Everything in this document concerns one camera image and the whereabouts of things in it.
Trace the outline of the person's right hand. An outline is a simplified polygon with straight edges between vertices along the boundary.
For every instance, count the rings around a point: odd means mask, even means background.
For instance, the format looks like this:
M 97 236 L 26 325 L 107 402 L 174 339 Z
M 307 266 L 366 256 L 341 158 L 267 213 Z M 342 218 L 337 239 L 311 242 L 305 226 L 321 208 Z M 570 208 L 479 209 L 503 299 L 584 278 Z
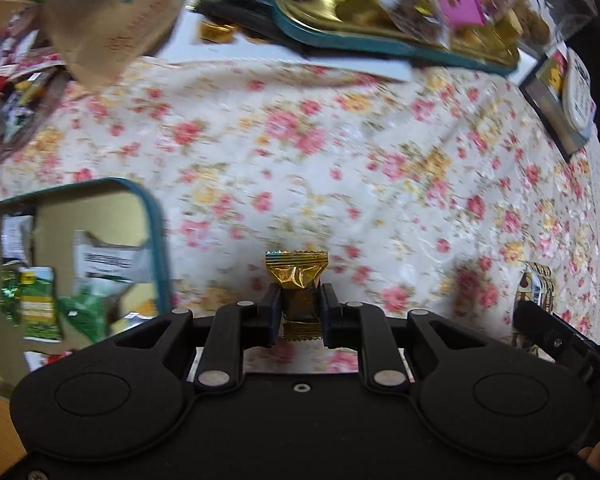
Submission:
M 584 460 L 588 466 L 600 472 L 600 441 L 594 446 L 586 446 L 578 452 L 578 457 Z

